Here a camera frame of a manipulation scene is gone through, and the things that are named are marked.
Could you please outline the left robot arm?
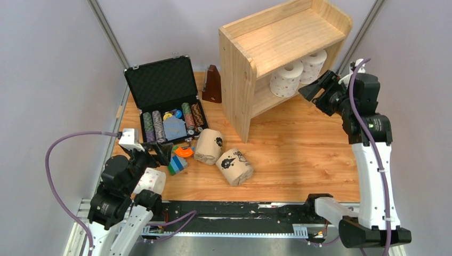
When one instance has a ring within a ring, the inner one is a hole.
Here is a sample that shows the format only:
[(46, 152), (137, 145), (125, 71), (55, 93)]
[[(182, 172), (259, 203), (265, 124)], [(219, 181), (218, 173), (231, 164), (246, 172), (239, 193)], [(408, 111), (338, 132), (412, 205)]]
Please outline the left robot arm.
[(109, 158), (90, 201), (88, 245), (84, 255), (129, 255), (143, 228), (163, 215), (162, 196), (151, 190), (131, 196), (146, 168), (170, 164), (172, 143), (142, 143), (126, 156)]

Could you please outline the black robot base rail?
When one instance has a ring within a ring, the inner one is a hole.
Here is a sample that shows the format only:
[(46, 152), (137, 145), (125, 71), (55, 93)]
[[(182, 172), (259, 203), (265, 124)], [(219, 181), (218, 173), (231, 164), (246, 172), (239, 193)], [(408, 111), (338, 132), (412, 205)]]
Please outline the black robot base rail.
[(331, 228), (332, 223), (312, 215), (304, 203), (165, 201), (142, 236), (300, 238), (316, 244), (335, 239)]

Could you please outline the light wooden two-tier shelf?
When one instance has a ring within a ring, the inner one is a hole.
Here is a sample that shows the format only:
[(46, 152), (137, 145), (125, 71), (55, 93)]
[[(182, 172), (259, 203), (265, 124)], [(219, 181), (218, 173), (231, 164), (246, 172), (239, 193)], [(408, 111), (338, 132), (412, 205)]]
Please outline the light wooden two-tier shelf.
[(219, 28), (223, 113), (242, 142), (252, 118), (284, 102), (270, 92), (271, 74), (319, 50), (330, 69), (352, 26), (329, 1), (288, 1)]

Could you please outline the green blue block stack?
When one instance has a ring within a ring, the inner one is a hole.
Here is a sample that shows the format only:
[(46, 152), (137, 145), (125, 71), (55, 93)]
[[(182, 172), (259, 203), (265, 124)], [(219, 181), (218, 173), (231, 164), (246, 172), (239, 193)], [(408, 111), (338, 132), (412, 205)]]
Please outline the green blue block stack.
[(167, 166), (170, 175), (176, 175), (188, 167), (188, 162), (177, 155), (171, 157), (170, 164)]

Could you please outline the orange tape measure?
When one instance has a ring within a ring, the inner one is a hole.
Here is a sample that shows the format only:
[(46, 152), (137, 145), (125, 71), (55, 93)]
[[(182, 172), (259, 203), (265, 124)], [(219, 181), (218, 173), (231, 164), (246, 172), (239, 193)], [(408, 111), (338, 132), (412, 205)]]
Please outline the orange tape measure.
[(179, 157), (188, 158), (194, 154), (194, 150), (190, 146), (185, 147), (174, 146), (173, 153)]

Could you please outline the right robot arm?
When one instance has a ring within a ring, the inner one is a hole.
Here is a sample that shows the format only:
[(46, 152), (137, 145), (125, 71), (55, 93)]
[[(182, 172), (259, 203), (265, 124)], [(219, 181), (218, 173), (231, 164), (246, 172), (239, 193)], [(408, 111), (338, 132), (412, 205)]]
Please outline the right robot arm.
[(359, 212), (353, 212), (330, 194), (310, 194), (304, 215), (310, 222), (325, 219), (337, 227), (342, 244), (349, 249), (388, 249), (412, 240), (410, 230), (401, 226), (393, 201), (392, 129), (389, 119), (376, 111), (379, 91), (374, 75), (358, 73), (346, 86), (331, 70), (300, 88), (300, 94), (323, 113), (341, 116), (356, 159), (361, 198)]

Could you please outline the brown paper roll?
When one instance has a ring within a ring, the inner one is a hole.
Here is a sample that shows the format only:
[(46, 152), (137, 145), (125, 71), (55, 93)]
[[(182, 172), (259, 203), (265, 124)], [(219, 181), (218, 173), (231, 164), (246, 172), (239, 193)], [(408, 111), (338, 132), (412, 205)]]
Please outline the brown paper roll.
[(254, 172), (253, 166), (238, 148), (224, 152), (215, 164), (231, 186), (242, 184)]
[(217, 130), (204, 129), (198, 138), (194, 158), (207, 165), (214, 165), (222, 154), (223, 134)]

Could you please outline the white floral paper roll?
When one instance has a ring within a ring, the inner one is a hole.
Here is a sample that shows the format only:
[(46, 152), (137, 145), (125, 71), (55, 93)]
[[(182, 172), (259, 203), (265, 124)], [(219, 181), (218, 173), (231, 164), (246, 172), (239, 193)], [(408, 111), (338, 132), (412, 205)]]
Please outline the white floral paper roll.
[(303, 68), (303, 63), (297, 60), (274, 71), (269, 85), (271, 93), (280, 98), (293, 96), (299, 86)]
[(300, 77), (300, 83), (310, 84), (314, 82), (320, 75), (320, 71), (327, 59), (327, 52), (320, 50), (318, 52), (307, 55), (301, 59), (303, 71)]
[(133, 194), (138, 194), (143, 190), (150, 190), (157, 194), (162, 194), (166, 182), (166, 173), (153, 168), (146, 168), (143, 176), (139, 179)]

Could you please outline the dark brown wooden metronome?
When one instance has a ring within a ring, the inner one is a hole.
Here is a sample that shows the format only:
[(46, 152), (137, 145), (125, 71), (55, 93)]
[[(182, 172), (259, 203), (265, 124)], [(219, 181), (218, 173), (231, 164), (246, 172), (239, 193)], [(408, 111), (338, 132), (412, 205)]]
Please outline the dark brown wooden metronome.
[(201, 97), (205, 101), (222, 103), (221, 76), (215, 65), (206, 68)]

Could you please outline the black poker chip case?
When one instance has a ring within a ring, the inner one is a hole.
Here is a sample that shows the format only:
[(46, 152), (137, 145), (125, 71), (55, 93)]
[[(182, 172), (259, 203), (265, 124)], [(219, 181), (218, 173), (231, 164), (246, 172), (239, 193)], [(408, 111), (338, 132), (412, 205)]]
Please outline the black poker chip case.
[(203, 130), (209, 128), (205, 111), (199, 99), (191, 59), (188, 55), (135, 65), (124, 70), (127, 85), (140, 114), (143, 141), (148, 142), (144, 113), (182, 110), (184, 103), (199, 106)]

